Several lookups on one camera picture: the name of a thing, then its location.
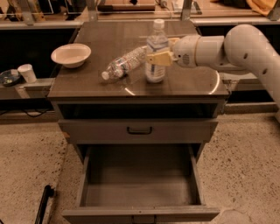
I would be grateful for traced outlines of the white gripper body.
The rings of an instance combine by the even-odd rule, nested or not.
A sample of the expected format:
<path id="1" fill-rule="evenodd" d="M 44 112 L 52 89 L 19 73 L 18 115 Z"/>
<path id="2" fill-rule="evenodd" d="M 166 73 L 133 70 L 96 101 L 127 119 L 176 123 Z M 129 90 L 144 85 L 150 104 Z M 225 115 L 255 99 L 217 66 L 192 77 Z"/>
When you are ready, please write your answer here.
<path id="1" fill-rule="evenodd" d="M 177 63 L 181 67 L 196 67 L 196 46 L 200 39 L 199 35 L 185 36 L 179 39 L 172 50 Z"/>

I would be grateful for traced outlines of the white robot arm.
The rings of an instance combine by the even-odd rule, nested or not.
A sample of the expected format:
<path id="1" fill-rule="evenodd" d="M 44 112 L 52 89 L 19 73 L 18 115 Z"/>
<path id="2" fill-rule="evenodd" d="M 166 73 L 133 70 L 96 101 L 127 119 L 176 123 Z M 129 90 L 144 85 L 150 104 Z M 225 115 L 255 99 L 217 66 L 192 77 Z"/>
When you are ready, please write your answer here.
<path id="1" fill-rule="evenodd" d="M 226 36 L 187 35 L 170 38 L 169 45 L 148 52 L 145 61 L 156 66 L 210 67 L 219 72 L 247 71 L 264 86 L 280 108 L 280 55 L 261 31 L 239 24 Z"/>

